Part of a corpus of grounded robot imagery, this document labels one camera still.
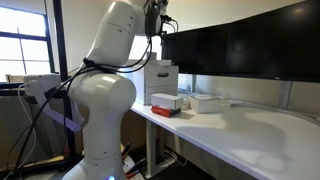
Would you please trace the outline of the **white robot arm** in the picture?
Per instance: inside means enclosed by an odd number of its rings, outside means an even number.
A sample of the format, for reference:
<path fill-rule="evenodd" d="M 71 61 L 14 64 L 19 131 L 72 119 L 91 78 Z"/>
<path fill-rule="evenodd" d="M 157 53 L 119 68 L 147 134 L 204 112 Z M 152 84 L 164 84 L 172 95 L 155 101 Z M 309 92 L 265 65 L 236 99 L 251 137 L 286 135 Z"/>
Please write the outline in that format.
<path fill-rule="evenodd" d="M 127 63 L 136 35 L 152 38 L 161 32 L 167 5 L 168 0 L 128 0 L 107 9 L 83 60 L 88 71 L 70 83 L 69 97 L 89 109 L 89 120 L 82 130 L 84 158 L 62 180 L 126 180 L 120 129 L 136 89 L 116 71 Z"/>

